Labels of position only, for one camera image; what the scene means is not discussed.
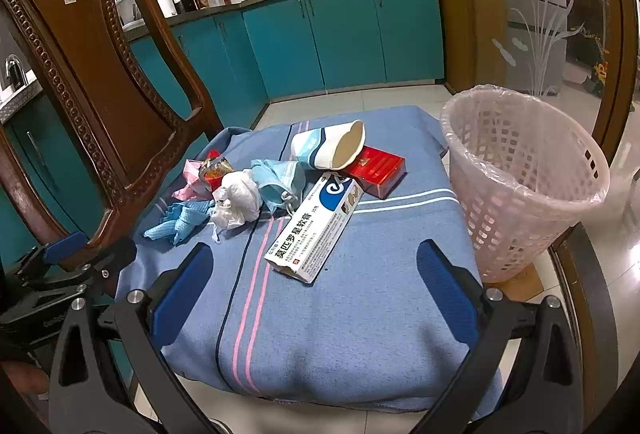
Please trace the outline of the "person's left hand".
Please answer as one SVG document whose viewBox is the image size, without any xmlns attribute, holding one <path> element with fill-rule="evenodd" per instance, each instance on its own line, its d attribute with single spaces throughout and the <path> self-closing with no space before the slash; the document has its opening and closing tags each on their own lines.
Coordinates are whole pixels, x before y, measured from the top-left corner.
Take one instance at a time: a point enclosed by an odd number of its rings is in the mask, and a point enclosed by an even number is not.
<svg viewBox="0 0 640 434">
<path fill-rule="evenodd" d="M 1 368 L 14 388 L 23 396 L 40 396 L 49 391 L 49 376 L 24 362 L 1 362 Z"/>
</svg>

